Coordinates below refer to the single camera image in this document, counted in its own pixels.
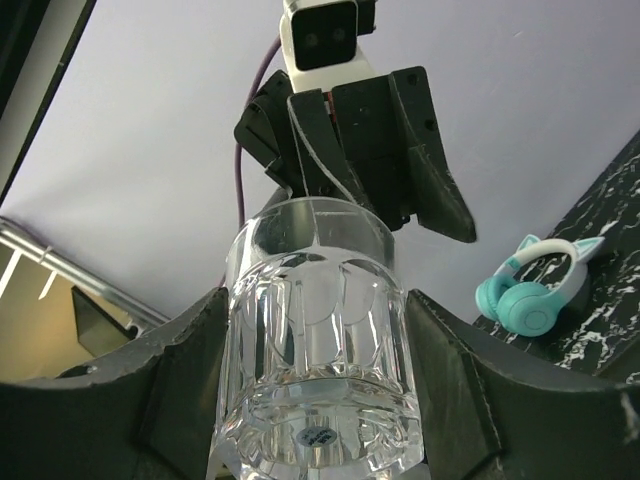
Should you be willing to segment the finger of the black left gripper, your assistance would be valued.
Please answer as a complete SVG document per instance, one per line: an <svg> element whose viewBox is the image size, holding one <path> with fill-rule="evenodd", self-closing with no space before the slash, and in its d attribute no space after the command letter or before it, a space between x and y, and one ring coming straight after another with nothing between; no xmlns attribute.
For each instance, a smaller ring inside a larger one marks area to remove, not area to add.
<svg viewBox="0 0 640 480"><path fill-rule="evenodd" d="M291 95L287 109L292 128L307 156L342 196L367 210L374 207L355 169L338 142L330 112L321 90Z"/></svg>
<svg viewBox="0 0 640 480"><path fill-rule="evenodd" d="M389 86L419 225L462 243L475 242L475 221L447 164L426 70L394 71Z"/></svg>

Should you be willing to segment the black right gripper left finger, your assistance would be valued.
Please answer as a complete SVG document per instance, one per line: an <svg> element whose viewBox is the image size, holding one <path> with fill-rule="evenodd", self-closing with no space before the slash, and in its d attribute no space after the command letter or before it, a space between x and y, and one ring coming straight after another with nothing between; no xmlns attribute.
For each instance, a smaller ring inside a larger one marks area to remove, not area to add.
<svg viewBox="0 0 640 480"><path fill-rule="evenodd" d="M203 479L228 291L55 379L1 386L4 479Z"/></svg>

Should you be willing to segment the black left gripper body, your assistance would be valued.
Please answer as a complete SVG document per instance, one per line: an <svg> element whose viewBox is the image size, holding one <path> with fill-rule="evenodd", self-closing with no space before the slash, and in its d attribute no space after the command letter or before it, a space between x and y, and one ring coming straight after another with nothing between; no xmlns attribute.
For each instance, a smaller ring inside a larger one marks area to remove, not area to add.
<svg viewBox="0 0 640 480"><path fill-rule="evenodd" d="M338 142L358 174L374 209L389 229L398 230L412 209L408 167L401 152L389 75L339 85L325 93ZM287 109L293 95L289 77L277 71L245 107L234 128L237 143L263 167L266 175L292 196L342 194L317 169L311 188L303 185L297 134Z"/></svg>

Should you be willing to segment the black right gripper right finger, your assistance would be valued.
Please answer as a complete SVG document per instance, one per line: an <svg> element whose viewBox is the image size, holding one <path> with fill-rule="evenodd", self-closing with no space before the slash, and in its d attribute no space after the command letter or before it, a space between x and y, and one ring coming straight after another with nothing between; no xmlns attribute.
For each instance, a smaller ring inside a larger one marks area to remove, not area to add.
<svg viewBox="0 0 640 480"><path fill-rule="evenodd" d="M639 387L557 367L407 297L434 479L636 479Z"/></svg>

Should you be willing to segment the clear drinking glass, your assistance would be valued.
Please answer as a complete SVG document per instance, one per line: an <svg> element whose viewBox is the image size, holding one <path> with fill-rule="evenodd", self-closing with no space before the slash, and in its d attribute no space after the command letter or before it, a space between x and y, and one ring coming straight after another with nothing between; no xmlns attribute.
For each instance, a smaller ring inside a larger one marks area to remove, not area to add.
<svg viewBox="0 0 640 480"><path fill-rule="evenodd" d="M395 272L367 209L325 197L250 219L227 257L213 450L238 479L396 479L424 458Z"/></svg>

